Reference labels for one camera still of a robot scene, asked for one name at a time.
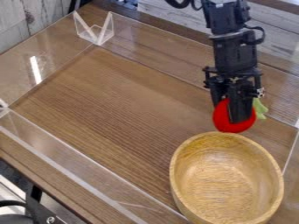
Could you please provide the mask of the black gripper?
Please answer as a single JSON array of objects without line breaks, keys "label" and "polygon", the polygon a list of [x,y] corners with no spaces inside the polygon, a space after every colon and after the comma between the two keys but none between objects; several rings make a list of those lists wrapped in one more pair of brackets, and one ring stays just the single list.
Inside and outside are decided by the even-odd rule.
[{"label": "black gripper", "polygon": [[258,45],[253,30],[213,35],[215,66],[206,66],[205,87],[210,90],[214,106],[229,97],[230,121],[237,124],[253,116],[254,97],[262,95],[262,71],[258,68]]}]

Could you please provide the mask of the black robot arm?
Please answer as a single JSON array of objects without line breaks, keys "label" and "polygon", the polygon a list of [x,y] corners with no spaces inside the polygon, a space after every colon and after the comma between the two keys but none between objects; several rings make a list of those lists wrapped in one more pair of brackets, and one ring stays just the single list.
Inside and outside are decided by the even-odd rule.
[{"label": "black robot arm", "polygon": [[238,124],[254,116],[254,99],[265,94],[258,45],[265,42],[266,31],[261,26],[247,25],[251,19],[247,0],[201,2],[211,30],[215,61],[215,66],[203,68],[205,87],[215,107],[223,100],[229,101],[229,121]]}]

